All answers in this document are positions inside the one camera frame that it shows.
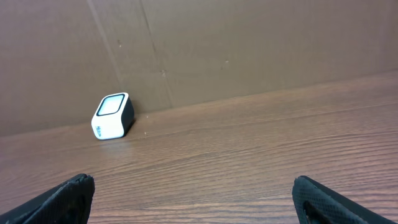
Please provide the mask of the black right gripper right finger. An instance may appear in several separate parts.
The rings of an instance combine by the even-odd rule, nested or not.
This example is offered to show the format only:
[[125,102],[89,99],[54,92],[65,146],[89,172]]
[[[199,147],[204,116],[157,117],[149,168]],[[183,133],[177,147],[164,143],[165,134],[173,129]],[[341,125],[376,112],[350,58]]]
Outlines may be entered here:
[[295,179],[292,198],[300,224],[395,224],[304,175]]

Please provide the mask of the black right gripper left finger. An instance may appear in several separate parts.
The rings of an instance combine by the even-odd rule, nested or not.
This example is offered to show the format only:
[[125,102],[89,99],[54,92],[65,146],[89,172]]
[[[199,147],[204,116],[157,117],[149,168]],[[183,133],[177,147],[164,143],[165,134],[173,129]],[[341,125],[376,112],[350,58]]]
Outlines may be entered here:
[[1,215],[5,224],[86,224],[95,192],[94,178],[78,174]]

